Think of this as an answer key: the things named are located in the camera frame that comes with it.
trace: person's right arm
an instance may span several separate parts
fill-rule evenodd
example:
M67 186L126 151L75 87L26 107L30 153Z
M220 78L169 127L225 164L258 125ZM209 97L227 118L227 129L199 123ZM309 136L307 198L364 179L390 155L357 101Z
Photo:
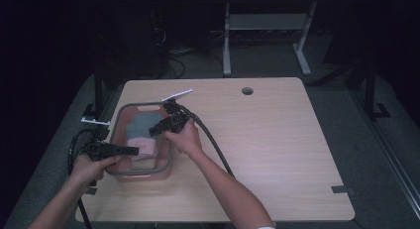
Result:
M272 227L263 204L245 186L221 169L203 151L198 129L189 120L179 134L165 132L179 151L190 157L202 171L232 223L239 229Z

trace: background desk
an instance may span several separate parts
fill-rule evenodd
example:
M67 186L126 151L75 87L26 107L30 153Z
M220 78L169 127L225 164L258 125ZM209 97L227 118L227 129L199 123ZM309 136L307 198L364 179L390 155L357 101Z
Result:
M242 89L250 87L252 95ZM309 98L298 78L129 81L118 109L154 102L192 88L178 102L197 114L223 151L236 178L275 221L351 220L355 216ZM205 152L223 166L205 134ZM92 221L229 221L204 176L173 152L171 176L119 182L105 175L96 195L84 195ZM82 220L79 212L77 220Z

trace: bare arm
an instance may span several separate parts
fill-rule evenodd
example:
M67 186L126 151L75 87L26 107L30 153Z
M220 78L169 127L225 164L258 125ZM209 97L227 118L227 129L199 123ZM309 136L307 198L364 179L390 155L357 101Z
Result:
M88 189L89 183L94 179L102 179L103 170L119 160L120 157L112 157L99 162L92 162L87 155L79 156L68 181L29 228L62 228L77 200Z
M273 226L272 220L257 197L203 152L198 129L192 120L185 124L181 133L165 132L165 135L197 164L237 228L256 229Z

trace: gray carpet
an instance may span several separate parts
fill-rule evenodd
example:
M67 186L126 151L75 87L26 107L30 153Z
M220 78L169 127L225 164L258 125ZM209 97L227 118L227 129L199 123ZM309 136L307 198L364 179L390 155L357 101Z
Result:
M337 65L322 63L330 37L310 36L304 52L313 71L304 76L291 42L294 37L280 38L275 45L258 45L246 49L231 49L231 77L282 77L295 76L311 82L334 70ZM178 57L185 65L182 78L222 77L221 48L213 55L195 53ZM178 62L169 62L180 73ZM364 90L351 91L345 87L348 74L343 74L320 87L307 87L309 98L331 149L344 185L352 190L351 202L356 211L356 221L350 222L278 222L277 228L289 229L415 229L420 221L400 188L381 144L371 129L371 122L361 110L357 96ZM106 91L108 96L104 119L114 111L119 91ZM82 86L55 136L17 203L5 228L25 228L59 190L66 179L66 157L71 137L86 125L79 122L84 108L93 103L93 79ZM398 103L392 88L380 77L376 82L375 101L383 103L391 118L375 123L389 141L413 183L420 186L420 131ZM92 223L94 228L154 228L154 223ZM72 216L66 228L84 228ZM161 228L208 228L202 224L163 223Z

